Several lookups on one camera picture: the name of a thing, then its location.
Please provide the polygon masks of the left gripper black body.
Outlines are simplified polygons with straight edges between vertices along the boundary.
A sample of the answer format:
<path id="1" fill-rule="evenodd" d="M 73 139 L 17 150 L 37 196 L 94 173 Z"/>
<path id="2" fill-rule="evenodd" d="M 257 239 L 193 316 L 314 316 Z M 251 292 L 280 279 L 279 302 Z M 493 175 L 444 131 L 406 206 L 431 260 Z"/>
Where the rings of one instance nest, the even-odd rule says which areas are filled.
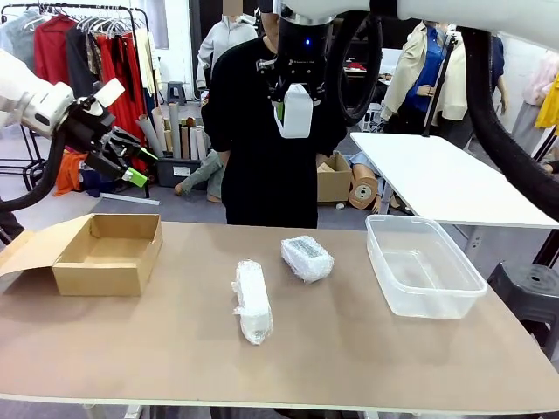
<path id="1" fill-rule="evenodd" d="M 116 118 L 98 100 L 80 100 L 68 109 L 65 119 L 65 145 L 80 153 L 98 147 Z"/>

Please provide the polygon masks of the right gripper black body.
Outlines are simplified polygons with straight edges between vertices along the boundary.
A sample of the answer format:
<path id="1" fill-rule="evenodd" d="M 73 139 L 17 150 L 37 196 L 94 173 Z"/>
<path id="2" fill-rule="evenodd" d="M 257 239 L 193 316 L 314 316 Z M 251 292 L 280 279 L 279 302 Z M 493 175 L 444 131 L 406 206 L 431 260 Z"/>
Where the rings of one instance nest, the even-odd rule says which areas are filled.
<path id="1" fill-rule="evenodd" d="M 321 86 L 324 82 L 330 24 L 305 25 L 282 17 L 275 67 L 279 85 Z"/>

